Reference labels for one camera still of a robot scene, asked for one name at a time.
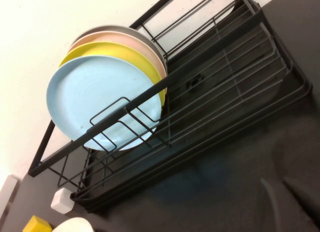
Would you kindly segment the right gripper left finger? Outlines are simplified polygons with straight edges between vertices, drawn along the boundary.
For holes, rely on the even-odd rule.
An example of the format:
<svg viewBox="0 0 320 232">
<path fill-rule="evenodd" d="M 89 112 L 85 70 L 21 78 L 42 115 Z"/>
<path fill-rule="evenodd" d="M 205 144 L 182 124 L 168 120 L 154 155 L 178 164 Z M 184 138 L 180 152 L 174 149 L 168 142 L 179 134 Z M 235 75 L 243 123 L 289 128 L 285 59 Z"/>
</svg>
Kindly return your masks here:
<svg viewBox="0 0 320 232">
<path fill-rule="evenodd" d="M 284 186 L 274 179 L 260 180 L 259 228 L 262 232 L 282 232 L 281 206 L 285 198 Z"/>
</svg>

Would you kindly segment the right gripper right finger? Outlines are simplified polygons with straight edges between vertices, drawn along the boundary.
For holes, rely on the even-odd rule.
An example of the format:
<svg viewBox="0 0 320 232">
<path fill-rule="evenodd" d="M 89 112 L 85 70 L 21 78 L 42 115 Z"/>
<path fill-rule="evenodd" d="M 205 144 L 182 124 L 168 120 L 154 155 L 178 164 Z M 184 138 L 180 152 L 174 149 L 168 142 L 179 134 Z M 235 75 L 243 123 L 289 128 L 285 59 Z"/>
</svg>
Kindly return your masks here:
<svg viewBox="0 0 320 232">
<path fill-rule="evenodd" d="M 301 207 L 303 213 L 312 224 L 320 231 L 320 192 L 314 190 L 302 180 L 285 175 L 282 179 L 283 185 L 293 195 Z"/>
</svg>

